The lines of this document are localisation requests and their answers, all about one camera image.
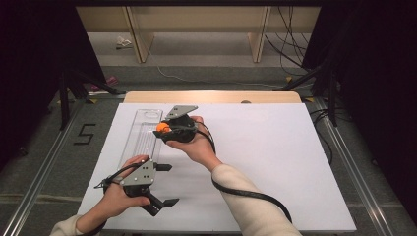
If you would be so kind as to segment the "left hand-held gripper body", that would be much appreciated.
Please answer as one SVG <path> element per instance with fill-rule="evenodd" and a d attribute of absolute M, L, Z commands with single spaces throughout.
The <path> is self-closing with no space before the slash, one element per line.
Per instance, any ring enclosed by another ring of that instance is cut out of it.
<path fill-rule="evenodd" d="M 155 176 L 154 162 L 152 159 L 140 163 L 133 163 L 122 168 L 122 171 L 128 171 L 128 174 L 119 182 L 127 196 L 131 198 L 150 196 L 149 187 L 153 184 Z"/>

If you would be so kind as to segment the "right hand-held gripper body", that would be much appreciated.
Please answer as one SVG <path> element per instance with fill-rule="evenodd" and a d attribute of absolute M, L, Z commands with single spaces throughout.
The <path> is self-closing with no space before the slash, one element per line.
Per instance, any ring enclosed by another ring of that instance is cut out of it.
<path fill-rule="evenodd" d="M 194 138 L 197 133 L 197 124 L 188 113 L 197 108 L 197 105 L 175 105 L 168 112 L 164 120 L 171 120 L 169 126 L 173 133 L 173 139 L 163 140 L 165 143 L 168 141 L 188 143 Z"/>

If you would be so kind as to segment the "clear plastic long box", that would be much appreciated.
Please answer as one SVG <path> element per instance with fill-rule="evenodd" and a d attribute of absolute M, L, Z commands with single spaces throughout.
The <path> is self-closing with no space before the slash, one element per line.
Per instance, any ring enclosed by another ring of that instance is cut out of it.
<path fill-rule="evenodd" d="M 119 167 L 137 155 L 147 155 L 150 159 L 158 161 L 161 141 L 153 132 L 161 121 L 161 117 L 162 111 L 157 109 L 139 109 L 136 112 Z"/>

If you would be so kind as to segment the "person's right hand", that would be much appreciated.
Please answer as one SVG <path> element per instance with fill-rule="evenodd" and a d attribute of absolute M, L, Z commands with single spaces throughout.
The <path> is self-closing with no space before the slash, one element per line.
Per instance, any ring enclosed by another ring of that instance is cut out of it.
<path fill-rule="evenodd" d="M 192 116 L 197 123 L 199 131 L 194 138 L 188 143 L 179 143 L 176 141 L 168 141 L 166 144 L 172 148 L 184 151 L 191 160 L 201 164 L 209 172 L 221 164 L 217 158 L 215 151 L 211 145 L 210 133 L 204 124 L 201 116 Z"/>

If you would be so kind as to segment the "person's left hand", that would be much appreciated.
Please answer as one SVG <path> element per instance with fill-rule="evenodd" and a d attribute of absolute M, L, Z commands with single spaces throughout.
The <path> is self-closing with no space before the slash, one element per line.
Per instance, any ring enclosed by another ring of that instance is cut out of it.
<path fill-rule="evenodd" d="M 133 172 L 133 164 L 143 163 L 148 160 L 147 155 L 137 155 L 128 159 L 121 173 L 117 177 L 125 178 Z M 150 204 L 150 200 L 146 197 L 128 197 L 119 184 L 111 183 L 107 188 L 103 198 L 96 205 L 98 214 L 103 219 L 117 216 L 130 207 L 142 207 Z"/>

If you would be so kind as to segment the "pink object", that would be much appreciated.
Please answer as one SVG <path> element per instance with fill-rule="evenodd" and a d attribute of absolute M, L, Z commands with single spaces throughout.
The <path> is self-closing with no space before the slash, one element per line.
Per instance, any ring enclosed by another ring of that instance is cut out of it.
<path fill-rule="evenodd" d="M 114 85 L 117 85 L 117 84 L 118 84 L 118 79 L 114 76 L 109 77 L 105 82 L 105 85 L 108 86 L 108 87 L 111 87 L 111 86 L 114 86 Z M 97 85 L 91 85 L 90 90 L 92 92 L 98 92 L 98 91 L 101 91 L 102 88 L 97 86 Z"/>

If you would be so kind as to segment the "crumpled white paper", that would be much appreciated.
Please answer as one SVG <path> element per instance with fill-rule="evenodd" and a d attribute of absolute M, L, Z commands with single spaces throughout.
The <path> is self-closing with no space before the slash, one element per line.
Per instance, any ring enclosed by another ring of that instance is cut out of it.
<path fill-rule="evenodd" d="M 116 48 L 117 49 L 125 49 L 125 48 L 132 48 L 133 44 L 129 39 L 126 39 L 122 36 L 118 36 L 116 40 Z"/>

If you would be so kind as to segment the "white table board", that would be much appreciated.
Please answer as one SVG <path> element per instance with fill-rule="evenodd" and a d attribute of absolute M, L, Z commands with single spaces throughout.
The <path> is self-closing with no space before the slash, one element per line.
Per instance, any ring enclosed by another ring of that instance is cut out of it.
<path fill-rule="evenodd" d="M 356 229 L 307 108 L 302 103 L 201 104 L 217 156 L 242 171 L 289 210 L 301 232 Z M 176 205 L 151 216 L 139 207 L 107 221 L 106 230 L 145 233 L 236 233 L 239 227 L 209 172 L 177 149 L 162 146 L 151 192 Z"/>

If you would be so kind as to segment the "black metal stand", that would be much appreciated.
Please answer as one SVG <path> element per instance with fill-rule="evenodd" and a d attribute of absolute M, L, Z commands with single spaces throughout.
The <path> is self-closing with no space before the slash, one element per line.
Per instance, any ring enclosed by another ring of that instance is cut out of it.
<path fill-rule="evenodd" d="M 312 78 L 315 78 L 315 81 L 313 82 L 311 93 L 313 96 L 322 96 L 324 94 L 328 96 L 328 117 L 331 124 L 336 127 L 336 78 L 334 70 L 329 66 L 322 64 L 316 67 L 314 70 L 309 71 L 306 75 L 303 75 L 299 79 L 285 85 L 283 88 L 278 88 L 277 91 L 291 91 Z"/>
<path fill-rule="evenodd" d="M 68 91 L 70 91 L 75 99 L 86 100 L 89 93 L 85 88 L 85 84 L 93 84 L 99 89 L 107 91 L 112 95 L 125 94 L 124 91 L 112 88 L 106 82 L 95 80 L 84 72 L 77 70 L 65 70 L 59 78 L 59 95 L 61 106 L 61 130 L 64 130 L 70 122 L 70 108 Z"/>

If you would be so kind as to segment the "light wooden shelf unit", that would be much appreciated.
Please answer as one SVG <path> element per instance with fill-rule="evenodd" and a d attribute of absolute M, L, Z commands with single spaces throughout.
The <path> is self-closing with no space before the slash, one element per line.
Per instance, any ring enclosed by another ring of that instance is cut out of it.
<path fill-rule="evenodd" d="M 311 33 L 319 7 L 79 7 L 88 32 L 127 32 L 137 59 L 147 61 L 157 32 L 243 32 L 253 61 L 262 58 L 268 32 Z"/>

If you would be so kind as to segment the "black curtain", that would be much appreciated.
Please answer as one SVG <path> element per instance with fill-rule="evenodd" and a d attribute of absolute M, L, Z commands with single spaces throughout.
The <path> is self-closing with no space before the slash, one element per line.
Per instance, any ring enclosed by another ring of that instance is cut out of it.
<path fill-rule="evenodd" d="M 417 0 L 320 0 L 306 59 L 336 49 L 340 95 L 373 158 L 417 226 Z"/>
<path fill-rule="evenodd" d="M 76 7 L 0 0 L 0 169 L 26 142 L 68 70 L 105 81 Z"/>

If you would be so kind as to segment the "aluminium floor rail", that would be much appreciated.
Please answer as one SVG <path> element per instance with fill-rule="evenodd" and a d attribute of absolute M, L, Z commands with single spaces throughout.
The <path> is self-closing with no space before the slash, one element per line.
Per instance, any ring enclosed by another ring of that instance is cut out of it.
<path fill-rule="evenodd" d="M 393 236 L 393 231 L 387 222 L 383 209 L 372 194 L 338 128 L 333 125 L 329 118 L 325 119 L 325 124 L 350 180 L 379 236 Z"/>
<path fill-rule="evenodd" d="M 42 160 L 35 176 L 30 180 L 28 189 L 20 197 L 16 197 L 18 206 L 0 236 L 19 236 L 84 104 L 83 100 L 77 100 L 74 103 L 67 123 L 57 133 L 48 154 Z"/>

